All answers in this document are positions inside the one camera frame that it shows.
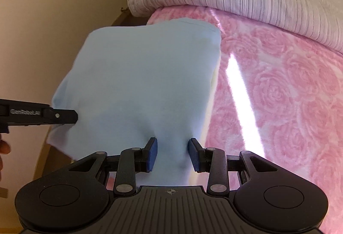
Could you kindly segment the person's left hand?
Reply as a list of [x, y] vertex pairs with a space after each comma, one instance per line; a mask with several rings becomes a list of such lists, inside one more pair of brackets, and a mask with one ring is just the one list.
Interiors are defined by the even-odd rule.
[[3, 170], [3, 159], [2, 155], [7, 155], [11, 152], [11, 147], [7, 143], [7, 141], [3, 140], [2, 136], [0, 135], [0, 178], [2, 178], [2, 170]]

